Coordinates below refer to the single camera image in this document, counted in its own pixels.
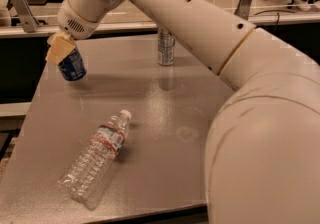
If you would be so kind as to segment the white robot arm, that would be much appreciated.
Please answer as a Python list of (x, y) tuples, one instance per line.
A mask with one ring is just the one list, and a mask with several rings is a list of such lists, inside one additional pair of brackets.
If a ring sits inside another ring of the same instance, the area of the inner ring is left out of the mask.
[[(125, 0), (65, 0), (61, 30), (92, 35)], [(205, 148), (211, 224), (320, 224), (320, 69), (205, 0), (128, 0), (234, 89)]]

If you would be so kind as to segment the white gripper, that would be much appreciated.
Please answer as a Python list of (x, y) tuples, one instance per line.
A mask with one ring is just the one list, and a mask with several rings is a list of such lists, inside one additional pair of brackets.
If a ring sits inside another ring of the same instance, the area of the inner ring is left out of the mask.
[(74, 38), (86, 39), (93, 34), (100, 22), (100, 6), (84, 2), (73, 6), (68, 0), (64, 0), (58, 11), (57, 21), (64, 32), (49, 37), (46, 56), (46, 60), (54, 64), (59, 64), (75, 49)]

